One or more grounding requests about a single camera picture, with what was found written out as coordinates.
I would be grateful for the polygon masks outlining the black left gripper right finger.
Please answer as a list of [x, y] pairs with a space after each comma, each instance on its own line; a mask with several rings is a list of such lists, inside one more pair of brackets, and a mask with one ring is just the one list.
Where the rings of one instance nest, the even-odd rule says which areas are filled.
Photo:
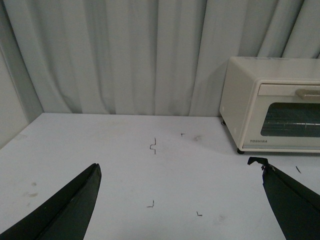
[[261, 164], [263, 188], [287, 240], [320, 238], [320, 195], [282, 172], [263, 157], [248, 159]]

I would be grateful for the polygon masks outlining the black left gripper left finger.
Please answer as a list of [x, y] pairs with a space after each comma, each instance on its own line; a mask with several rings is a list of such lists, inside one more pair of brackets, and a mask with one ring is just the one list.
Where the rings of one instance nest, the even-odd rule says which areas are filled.
[[0, 234], [2, 240], [82, 240], [101, 184], [93, 163], [22, 220]]

